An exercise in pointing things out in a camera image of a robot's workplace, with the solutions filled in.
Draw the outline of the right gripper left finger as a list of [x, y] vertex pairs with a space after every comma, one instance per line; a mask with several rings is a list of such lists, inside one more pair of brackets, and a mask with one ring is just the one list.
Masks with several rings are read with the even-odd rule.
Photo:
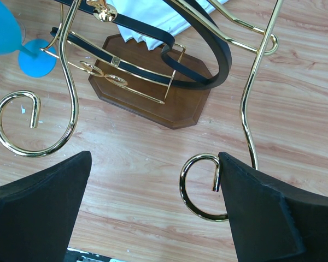
[[0, 261], [63, 261], [92, 166], [89, 151], [0, 186]]

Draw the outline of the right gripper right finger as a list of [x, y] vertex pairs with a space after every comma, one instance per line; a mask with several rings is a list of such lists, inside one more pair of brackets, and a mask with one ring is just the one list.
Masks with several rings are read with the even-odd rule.
[[328, 197], [218, 154], [238, 261], [328, 261]]

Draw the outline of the folded cream cloth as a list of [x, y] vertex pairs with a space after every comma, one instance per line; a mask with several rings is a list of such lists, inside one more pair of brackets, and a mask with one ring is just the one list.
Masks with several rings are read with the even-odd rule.
[[[147, 23], [162, 29], [172, 36], [176, 36], [187, 28], [190, 24], [179, 15], [172, 7], [164, 1], [155, 0], [115, 0], [107, 1], [114, 6], [118, 14], [122, 14], [135, 20]], [[211, 13], [215, 8], [208, 1], [197, 1], [207, 13]], [[145, 37], [124, 26], [117, 26], [125, 42], [134, 39], [137, 43], [144, 41], [149, 51], [157, 48], [163, 42]]]

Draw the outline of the gold and black wine glass rack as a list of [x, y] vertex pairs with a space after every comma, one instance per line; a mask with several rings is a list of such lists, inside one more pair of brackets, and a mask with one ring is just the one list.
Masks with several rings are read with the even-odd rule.
[[241, 49], [248, 50], [254, 53], [255, 60], [251, 68], [248, 81], [243, 90], [242, 100], [240, 103], [240, 114], [244, 135], [248, 144], [249, 154], [251, 157], [251, 163], [253, 168], [257, 169], [259, 167], [259, 164], [251, 131], [248, 127], [247, 103], [249, 91], [254, 83], [254, 78], [262, 61], [262, 58], [264, 56], [274, 54], [278, 49], [278, 38], [276, 35], [273, 34], [273, 27], [276, 23], [276, 19], [278, 17], [282, 4], [282, 1], [276, 2], [267, 28], [262, 29], [236, 18], [235, 16], [230, 14], [218, 1], [212, 1], [212, 6], [225, 17], [227, 17], [229, 20], [231, 20], [233, 23], [238, 24], [256, 33], [259, 33], [263, 36], [260, 47], [256, 49], [225, 35], [215, 24], [215, 22], [210, 18], [210, 16], [206, 13], [206, 11], [196, 1], [168, 1], [168, 5], [171, 6], [176, 12], [178, 12], [204, 38], [204, 40], [210, 46], [216, 56], [216, 59], [219, 64], [219, 72], [216, 74], [216, 76], [207, 79], [192, 71], [191, 69], [183, 66], [180, 62], [173, 60], [169, 56], [169, 52], [175, 45], [175, 40], [169, 33], [156, 27], [142, 23], [140, 21], [131, 19], [127, 16], [121, 15], [112, 5], [107, 4], [105, 1], [61, 2], [61, 5], [69, 6], [69, 11], [68, 13], [61, 14], [60, 25], [54, 36], [54, 41], [59, 43], [57, 58], [61, 62], [63, 73], [65, 75], [66, 83], [69, 89], [69, 95], [71, 98], [71, 116], [67, 129], [55, 144], [44, 150], [29, 151], [14, 145], [7, 138], [2, 126], [2, 115], [5, 106], [11, 100], [19, 97], [30, 98], [33, 102], [33, 110], [30, 123], [31, 128], [35, 128], [38, 124], [41, 106], [40, 99], [35, 93], [27, 90], [20, 90], [9, 93], [0, 101], [0, 142], [8, 150], [20, 156], [44, 157], [59, 150], [72, 136], [78, 120], [79, 104], [74, 80], [69, 69], [69, 62], [67, 61], [65, 55], [65, 46], [67, 43], [71, 43], [76, 47], [82, 48], [83, 50], [89, 52], [92, 55], [95, 55], [99, 51], [98, 46], [92, 44], [88, 40], [82, 38], [80, 35], [71, 31], [71, 25], [73, 23], [77, 11], [79, 9], [83, 9], [92, 12], [94, 17], [96, 17], [102, 22], [113, 22], [120, 26], [128, 27], [142, 35], [163, 42], [164, 46], [161, 51], [161, 59], [175, 72], [187, 76], [189, 78], [188, 82], [176, 81], [172, 76], [152, 72], [150, 70], [138, 67], [137, 65], [121, 60], [120, 58], [115, 57], [113, 55], [108, 55], [106, 59], [106, 63], [108, 63], [112, 67], [118, 68], [137, 78], [159, 85], [176, 86], [179, 88], [191, 90], [208, 90], [217, 87], [226, 80], [231, 68], [231, 54], [229, 48], [230, 45], [235, 45], [240, 47]]

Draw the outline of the blue plastic goblet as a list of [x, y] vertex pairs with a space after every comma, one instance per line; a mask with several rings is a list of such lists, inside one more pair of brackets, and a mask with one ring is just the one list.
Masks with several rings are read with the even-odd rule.
[[56, 64], [55, 57], [41, 50], [47, 44], [45, 40], [35, 39], [24, 45], [16, 18], [0, 1], [0, 55], [18, 51], [20, 69], [30, 77], [40, 78], [49, 74]]

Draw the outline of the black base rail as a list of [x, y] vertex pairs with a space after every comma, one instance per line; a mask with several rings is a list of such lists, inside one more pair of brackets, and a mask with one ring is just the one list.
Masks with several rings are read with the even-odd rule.
[[80, 261], [80, 262], [83, 262], [83, 261], [110, 262], [110, 261], [112, 261], [112, 258], [68, 247], [63, 261], [64, 262], [77, 262], [77, 261]]

